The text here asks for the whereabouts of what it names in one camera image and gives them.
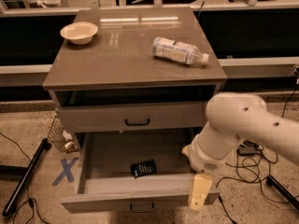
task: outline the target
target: white bowl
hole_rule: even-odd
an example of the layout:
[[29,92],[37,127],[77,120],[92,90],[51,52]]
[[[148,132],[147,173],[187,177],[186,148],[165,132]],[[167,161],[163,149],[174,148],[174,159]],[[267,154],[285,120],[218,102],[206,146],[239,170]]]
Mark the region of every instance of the white bowl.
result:
[[60,35],[76,45],[84,45],[92,41],[97,31],[98,27],[93,23],[80,21],[65,26]]

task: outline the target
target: plastic bottle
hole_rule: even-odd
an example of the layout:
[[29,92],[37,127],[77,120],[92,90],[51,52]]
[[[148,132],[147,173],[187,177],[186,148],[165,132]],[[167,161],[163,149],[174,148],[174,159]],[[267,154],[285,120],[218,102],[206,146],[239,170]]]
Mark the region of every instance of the plastic bottle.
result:
[[195,45],[156,37],[152,44],[152,53],[155,56],[166,58],[188,65],[207,63],[208,54],[203,53]]

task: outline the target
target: floor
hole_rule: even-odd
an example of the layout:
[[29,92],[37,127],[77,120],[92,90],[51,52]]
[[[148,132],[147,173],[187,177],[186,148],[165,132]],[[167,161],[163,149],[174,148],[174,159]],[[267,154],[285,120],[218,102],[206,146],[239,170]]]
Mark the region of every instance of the floor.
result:
[[[269,110],[281,116],[284,104],[289,94],[265,96]],[[30,103],[1,103],[0,104],[0,133],[18,143],[23,151],[32,158],[41,140],[49,136],[50,127],[55,117],[52,102]],[[299,121],[298,97],[292,98],[288,103],[286,118]],[[15,143],[0,135],[0,164],[27,166],[29,161],[21,153]],[[275,159],[275,154],[266,149],[265,156],[269,160]],[[131,212],[99,212],[89,214],[70,214],[60,204],[62,197],[72,195],[75,182],[69,182],[64,177],[57,185],[53,185],[63,167],[61,160],[71,162],[74,157],[80,157],[78,152],[63,153],[57,146],[44,151],[36,169],[28,192],[25,191],[18,201],[18,207],[31,198],[34,202],[35,214],[32,216],[32,208],[25,203],[16,216],[0,217],[0,223],[231,223],[225,214],[221,203],[217,200],[212,205],[205,205],[200,212],[193,212],[187,207],[175,209],[155,210],[147,214],[133,214]],[[235,151],[227,160],[232,165],[236,164]],[[78,162],[71,168],[73,176],[76,176]],[[262,161],[260,164],[261,176],[266,177],[268,164]],[[252,180],[250,173],[240,171],[241,174]],[[279,157],[277,164],[272,164],[272,176],[275,177],[294,196],[299,194],[299,168]],[[213,186],[222,177],[237,177],[235,168],[224,165],[221,171],[213,175]],[[17,185],[16,181],[0,180],[0,208],[3,210],[10,195]],[[264,194],[273,200],[286,202],[281,195],[271,187],[262,183]],[[232,179],[224,179],[219,184],[223,203],[230,217],[237,223],[299,223],[299,213],[289,203],[273,203],[265,199],[261,193],[260,184],[247,184]]]

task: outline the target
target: blue tape cross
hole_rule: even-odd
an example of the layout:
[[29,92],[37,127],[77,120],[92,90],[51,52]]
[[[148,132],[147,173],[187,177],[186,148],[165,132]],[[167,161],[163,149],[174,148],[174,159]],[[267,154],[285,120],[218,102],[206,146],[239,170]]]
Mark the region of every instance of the blue tape cross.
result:
[[74,181],[74,177],[71,172],[71,168],[75,164],[75,162],[78,160],[78,157],[73,158],[73,160],[69,163],[67,163],[66,159],[61,160],[62,166],[64,170],[59,174],[59,176],[56,178],[56,180],[52,183],[53,186],[57,186],[61,180],[63,180],[64,176],[66,175],[67,180],[71,183]]

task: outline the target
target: bottle cap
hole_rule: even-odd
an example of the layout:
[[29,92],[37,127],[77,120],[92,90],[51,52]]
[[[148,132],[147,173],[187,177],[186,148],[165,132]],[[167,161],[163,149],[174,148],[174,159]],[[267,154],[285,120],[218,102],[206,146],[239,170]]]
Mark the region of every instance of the bottle cap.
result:
[[202,60],[201,60],[200,62],[201,62],[201,63],[207,63],[207,62],[208,62],[208,57],[209,57],[209,55],[206,54],[206,53],[204,53],[204,54],[203,54],[203,57],[202,57]]

